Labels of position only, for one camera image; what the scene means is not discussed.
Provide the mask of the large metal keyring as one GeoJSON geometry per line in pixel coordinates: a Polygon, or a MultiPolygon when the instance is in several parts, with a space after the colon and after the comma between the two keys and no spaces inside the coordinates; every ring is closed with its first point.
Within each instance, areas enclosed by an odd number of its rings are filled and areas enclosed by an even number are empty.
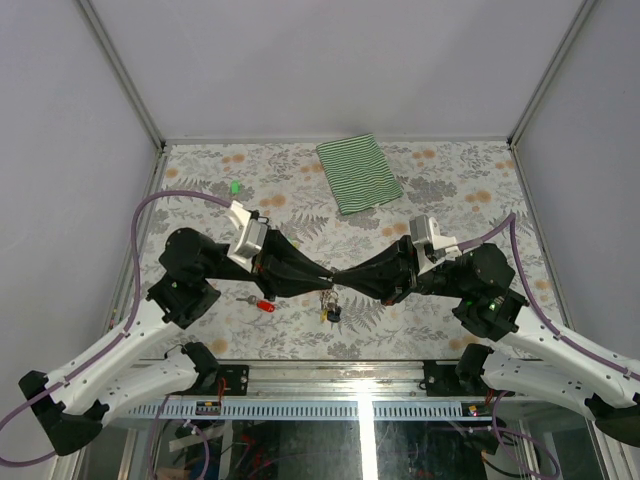
{"type": "Polygon", "coordinates": [[[340,308],[342,313],[342,307],[339,304],[339,295],[334,289],[324,290],[321,292],[320,304],[321,314],[323,310],[334,310],[336,308],[340,308]]]}

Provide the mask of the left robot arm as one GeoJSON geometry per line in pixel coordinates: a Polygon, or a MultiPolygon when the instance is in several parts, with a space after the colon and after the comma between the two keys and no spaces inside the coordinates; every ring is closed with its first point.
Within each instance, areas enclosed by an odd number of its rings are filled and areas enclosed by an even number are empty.
{"type": "Polygon", "coordinates": [[[165,273],[134,299],[129,319],[67,364],[31,371],[19,381],[58,456],[91,443],[112,420],[149,399],[208,394],[220,382],[219,363],[201,342],[188,342],[158,364],[132,373],[150,346],[178,336],[220,298],[211,280],[251,282],[264,297],[290,298],[327,290],[332,272],[264,224],[252,244],[235,248],[204,234],[174,231],[159,258],[165,273]]]}

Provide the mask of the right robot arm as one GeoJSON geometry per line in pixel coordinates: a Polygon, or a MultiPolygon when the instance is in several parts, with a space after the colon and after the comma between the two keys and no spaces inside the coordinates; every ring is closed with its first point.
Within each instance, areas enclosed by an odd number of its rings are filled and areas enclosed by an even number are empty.
{"type": "Polygon", "coordinates": [[[426,235],[405,236],[333,280],[385,305],[412,293],[458,300],[454,317],[481,340],[466,347],[455,367],[463,392],[487,388],[535,397],[638,446],[638,361],[541,319],[533,302],[511,289],[514,276],[494,244],[467,249],[452,237],[426,235]]]}

